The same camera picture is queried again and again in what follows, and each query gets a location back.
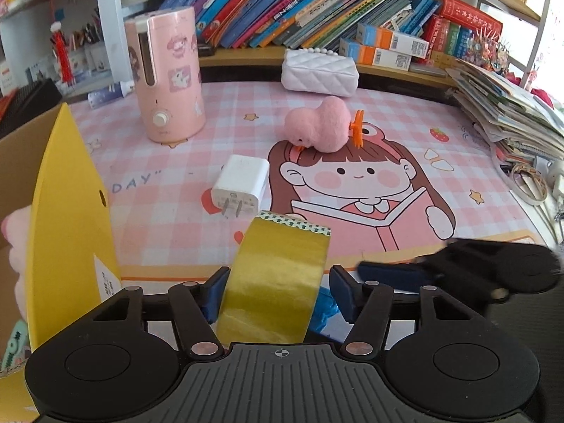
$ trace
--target quilted case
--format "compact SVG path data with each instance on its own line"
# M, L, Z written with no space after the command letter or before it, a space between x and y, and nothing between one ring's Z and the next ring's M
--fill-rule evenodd
M358 71L349 57L307 50L287 50L282 85L290 91L350 97L358 87Z

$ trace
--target roll of tape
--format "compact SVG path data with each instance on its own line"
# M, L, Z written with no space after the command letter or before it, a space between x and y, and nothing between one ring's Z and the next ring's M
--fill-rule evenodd
M217 336L225 345L300 343L315 306L331 230L263 211L231 267Z

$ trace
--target pink cylindrical appliance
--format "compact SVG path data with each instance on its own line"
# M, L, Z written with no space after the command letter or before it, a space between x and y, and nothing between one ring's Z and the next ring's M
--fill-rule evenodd
M194 8L142 14L125 22L125 33L147 136L191 137L205 123Z

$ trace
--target stack of papers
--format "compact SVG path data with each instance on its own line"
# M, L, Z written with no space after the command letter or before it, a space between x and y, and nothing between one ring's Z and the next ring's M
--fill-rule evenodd
M564 159L564 115L493 72L459 61L447 73L454 97L507 163L532 165L537 156Z

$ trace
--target pink plush toy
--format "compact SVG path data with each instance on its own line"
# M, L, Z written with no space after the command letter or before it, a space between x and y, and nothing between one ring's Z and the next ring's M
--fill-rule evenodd
M317 108L292 109L284 120L284 131L297 147L314 147L322 153L334 153L346 145L352 130L357 148L362 147L362 118L356 112L354 122L347 105L338 97L327 97Z
M0 224L2 235L4 235L7 242L12 245L8 256L10 265L14 271L20 274L14 292L16 294L16 303L18 304L20 314L24 320L27 320L25 310L25 256L27 252L27 237L29 236L31 211L31 205L16 210L6 216L2 224Z

